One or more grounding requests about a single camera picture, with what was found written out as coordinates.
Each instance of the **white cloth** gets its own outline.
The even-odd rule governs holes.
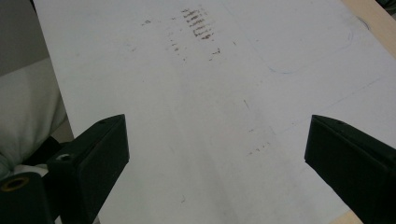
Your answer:
[[[0,179],[32,155],[65,118],[50,59],[0,76]]]

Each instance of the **screw hole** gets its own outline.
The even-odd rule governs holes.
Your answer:
[[[72,157],[69,154],[63,154],[56,158],[57,161],[70,161]]]
[[[23,186],[25,186],[27,183],[29,183],[29,178],[28,177],[18,177],[15,179],[9,180],[7,183],[5,183],[2,187],[1,190],[4,192],[11,192],[16,189],[20,189]]]

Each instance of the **sheet of paper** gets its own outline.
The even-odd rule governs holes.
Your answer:
[[[311,115],[396,146],[396,63],[339,1],[35,2],[74,134],[126,115],[103,223],[329,223]]]

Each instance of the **smudge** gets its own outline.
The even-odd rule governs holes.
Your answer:
[[[201,39],[208,39],[211,35],[206,35],[204,37],[202,37]]]

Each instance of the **white fabric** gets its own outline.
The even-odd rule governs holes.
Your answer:
[[[0,179],[65,120],[50,59],[0,77]]]

